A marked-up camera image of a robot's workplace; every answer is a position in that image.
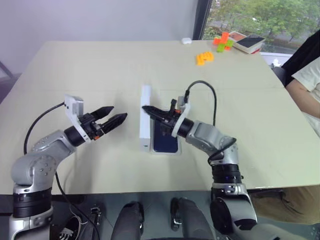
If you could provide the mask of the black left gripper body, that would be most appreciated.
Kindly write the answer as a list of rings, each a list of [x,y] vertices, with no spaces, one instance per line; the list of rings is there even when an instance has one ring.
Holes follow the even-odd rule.
[[[104,135],[101,126],[96,123],[99,119],[100,118],[96,113],[86,113],[79,117],[80,126],[90,140],[97,140]]]

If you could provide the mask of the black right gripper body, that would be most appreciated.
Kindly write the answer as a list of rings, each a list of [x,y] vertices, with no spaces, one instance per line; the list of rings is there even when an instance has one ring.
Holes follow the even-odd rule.
[[[162,123],[162,133],[171,134],[176,122],[178,121],[181,110],[176,109],[177,100],[172,99],[170,109],[165,111],[164,123]]]

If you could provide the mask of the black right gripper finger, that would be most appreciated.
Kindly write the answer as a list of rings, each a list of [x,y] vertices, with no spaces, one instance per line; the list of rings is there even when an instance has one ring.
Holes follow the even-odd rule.
[[[172,117],[172,113],[170,111],[164,111],[155,106],[144,105],[142,109],[151,118],[171,118]]]
[[[170,121],[167,114],[150,114],[150,118],[162,125],[168,125]]]

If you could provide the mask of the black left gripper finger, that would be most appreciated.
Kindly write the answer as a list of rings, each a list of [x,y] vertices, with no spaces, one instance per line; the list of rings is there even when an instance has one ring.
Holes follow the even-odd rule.
[[[104,117],[106,117],[112,110],[114,109],[113,106],[103,106],[99,109],[91,112],[88,114],[88,119],[90,121],[97,121]]]
[[[127,116],[127,113],[119,113],[114,115],[108,121],[100,125],[102,132],[109,133],[110,131],[114,130],[125,121]]]

